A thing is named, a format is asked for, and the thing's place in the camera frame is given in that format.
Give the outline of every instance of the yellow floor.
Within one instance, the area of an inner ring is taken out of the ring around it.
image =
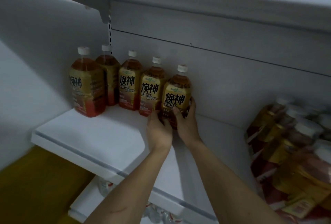
[[[94,174],[40,147],[0,172],[0,223],[76,224],[69,206]]]

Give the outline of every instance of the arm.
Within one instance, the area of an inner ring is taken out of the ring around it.
[[[147,139],[150,153],[86,219],[85,224],[140,223],[156,177],[166,159],[171,143],[169,121],[159,121],[157,111],[148,117]]]
[[[280,224],[282,219],[204,145],[195,119],[195,101],[184,119],[174,107],[180,138],[191,151],[220,223]]]

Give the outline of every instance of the lower shelf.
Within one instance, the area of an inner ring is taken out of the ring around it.
[[[206,146],[256,191],[244,131],[200,115],[197,122]],[[146,124],[146,117],[119,106],[108,107],[95,118],[72,109],[38,127],[31,141],[119,184],[149,153]],[[193,224],[217,220],[195,161],[176,131],[149,201]]]
[[[95,176],[90,184],[88,184],[84,191],[72,203],[68,215],[80,223],[83,223],[103,199],[104,197],[99,193],[98,189],[98,177]],[[152,222],[146,217],[141,219],[140,224],[152,224]]]

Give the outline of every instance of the orange liquid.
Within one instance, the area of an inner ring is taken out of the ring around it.
[[[156,79],[164,79],[166,77],[166,72],[163,68],[152,66],[147,71],[144,72],[143,75],[150,76]],[[161,108],[161,99],[162,99],[162,90],[163,87],[159,87],[160,89],[160,101],[156,104],[155,109],[152,108],[152,105],[146,105],[148,110],[139,110],[139,114],[145,117],[148,117],[153,111],[159,110]]]
[[[128,59],[126,60],[123,64],[122,67],[126,70],[130,70],[130,71],[138,71],[141,72],[143,69],[143,66],[141,65],[141,63],[136,60],[136,59]],[[140,83],[140,75],[135,77],[135,82]],[[132,110],[132,111],[136,111],[139,110],[140,107],[140,95],[139,95],[139,91],[135,93],[134,99],[133,99],[133,105],[129,105],[127,103],[123,103],[121,101],[119,101],[119,106],[124,108],[124,109],[128,109],[128,110]]]
[[[92,59],[89,58],[79,58],[72,65],[71,68],[78,71],[94,71],[100,70],[101,67]],[[105,96],[99,96],[92,101],[85,102],[86,113],[81,111],[79,107],[75,106],[76,111],[83,114],[86,117],[92,118],[100,115],[106,109]]]
[[[101,65],[106,65],[106,66],[114,66],[114,65],[119,65],[119,62],[117,61],[114,56],[110,55],[100,55],[95,62]],[[107,73],[104,71],[104,77],[105,77],[105,98],[106,98],[106,105],[108,106],[113,106],[118,103],[119,99],[119,91],[118,91],[118,82],[117,82],[117,87],[114,89],[109,90],[108,89],[108,82],[107,82],[107,75],[111,75],[111,73]]]
[[[166,88],[169,85],[173,85],[180,89],[189,89],[189,88],[191,88],[191,81],[188,79],[187,76],[182,76],[182,75],[176,74],[167,81],[167,83],[164,85],[164,90],[166,90]],[[187,107],[180,109],[180,111],[181,111],[183,117],[187,116]],[[177,130],[177,120],[176,120],[176,116],[173,113],[173,111],[172,110],[168,111],[168,109],[162,104],[161,112],[164,112],[168,115],[168,116],[164,116],[164,114],[163,114],[162,117],[167,118],[169,120],[172,128]]]

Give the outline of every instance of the person's right arm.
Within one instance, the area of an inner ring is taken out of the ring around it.
[[[283,224],[283,220],[202,142],[192,98],[184,119],[174,107],[180,138],[191,151],[219,223]]]

